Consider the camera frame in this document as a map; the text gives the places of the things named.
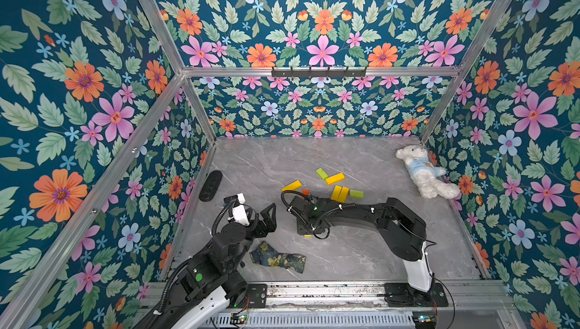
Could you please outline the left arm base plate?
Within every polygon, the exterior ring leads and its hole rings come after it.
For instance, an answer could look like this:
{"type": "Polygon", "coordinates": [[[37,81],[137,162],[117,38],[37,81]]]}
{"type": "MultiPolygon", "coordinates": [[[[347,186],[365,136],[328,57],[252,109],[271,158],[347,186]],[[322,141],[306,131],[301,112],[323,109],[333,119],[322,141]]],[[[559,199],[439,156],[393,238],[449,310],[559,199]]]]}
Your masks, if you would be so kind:
{"type": "Polygon", "coordinates": [[[268,286],[266,284],[251,284],[246,290],[246,295],[234,308],[242,309],[264,309],[266,307],[268,286]]]}

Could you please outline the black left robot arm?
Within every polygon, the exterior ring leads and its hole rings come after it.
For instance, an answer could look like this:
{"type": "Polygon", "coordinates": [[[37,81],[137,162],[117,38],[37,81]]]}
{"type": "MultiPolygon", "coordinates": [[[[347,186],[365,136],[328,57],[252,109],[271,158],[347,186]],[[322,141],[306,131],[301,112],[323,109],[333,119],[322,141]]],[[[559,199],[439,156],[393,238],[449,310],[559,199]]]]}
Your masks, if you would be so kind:
{"type": "Polygon", "coordinates": [[[248,304],[249,285],[238,268],[256,238],[276,231],[276,205],[257,213],[245,204],[237,211],[236,204],[222,208],[208,243],[173,271],[158,303],[134,327],[199,328],[229,306],[248,304]]]}

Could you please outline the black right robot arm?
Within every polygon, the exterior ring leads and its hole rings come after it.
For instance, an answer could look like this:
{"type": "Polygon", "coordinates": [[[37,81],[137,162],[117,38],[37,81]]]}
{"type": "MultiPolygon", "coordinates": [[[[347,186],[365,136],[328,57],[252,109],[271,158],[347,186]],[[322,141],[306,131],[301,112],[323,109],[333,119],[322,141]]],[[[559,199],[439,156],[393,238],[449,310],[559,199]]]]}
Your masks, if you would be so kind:
{"type": "Polygon", "coordinates": [[[334,226],[376,231],[391,252],[403,261],[411,293],[429,293],[433,272],[427,260],[426,222],[397,198],[364,205],[319,198],[297,191],[284,191],[281,202],[297,220],[298,234],[319,240],[329,238],[334,226]]]}

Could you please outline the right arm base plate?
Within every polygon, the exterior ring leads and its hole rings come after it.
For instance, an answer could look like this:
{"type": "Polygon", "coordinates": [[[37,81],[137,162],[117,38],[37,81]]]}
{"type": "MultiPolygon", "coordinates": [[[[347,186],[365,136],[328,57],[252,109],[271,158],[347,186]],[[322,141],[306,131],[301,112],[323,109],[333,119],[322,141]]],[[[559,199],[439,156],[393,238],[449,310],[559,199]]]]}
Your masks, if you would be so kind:
{"type": "Polygon", "coordinates": [[[446,289],[434,283],[428,292],[411,288],[406,283],[386,283],[385,301],[392,307],[449,307],[446,289]]]}

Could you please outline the lime green block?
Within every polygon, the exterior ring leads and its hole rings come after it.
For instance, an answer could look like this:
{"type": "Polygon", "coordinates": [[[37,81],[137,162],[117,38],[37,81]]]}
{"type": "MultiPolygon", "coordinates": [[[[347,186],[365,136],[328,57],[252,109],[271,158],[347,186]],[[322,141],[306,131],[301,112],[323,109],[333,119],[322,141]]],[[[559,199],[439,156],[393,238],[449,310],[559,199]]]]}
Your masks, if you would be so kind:
{"type": "Polygon", "coordinates": [[[355,199],[363,199],[364,198],[364,192],[363,191],[359,191],[359,190],[350,190],[349,191],[349,196],[351,198],[355,198],[355,199]]]}
{"type": "Polygon", "coordinates": [[[328,174],[325,172],[325,170],[323,170],[322,168],[318,168],[316,170],[317,175],[322,179],[322,180],[326,180],[329,176],[328,174]]]}

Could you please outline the yellow block pair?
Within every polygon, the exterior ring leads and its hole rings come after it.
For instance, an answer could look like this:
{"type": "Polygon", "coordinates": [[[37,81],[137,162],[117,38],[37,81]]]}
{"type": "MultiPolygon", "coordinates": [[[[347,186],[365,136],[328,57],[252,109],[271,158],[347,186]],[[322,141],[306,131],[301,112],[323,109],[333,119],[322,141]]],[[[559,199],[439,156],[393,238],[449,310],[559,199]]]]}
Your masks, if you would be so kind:
{"type": "Polygon", "coordinates": [[[338,202],[340,200],[341,191],[342,191],[342,187],[339,185],[336,185],[333,189],[331,199],[333,201],[338,202]]]}
{"type": "Polygon", "coordinates": [[[347,188],[347,187],[342,187],[341,188],[341,191],[340,191],[340,193],[338,195],[337,201],[338,202],[341,202],[341,203],[346,202],[347,197],[349,196],[349,194],[350,194],[350,189],[347,188]]]}

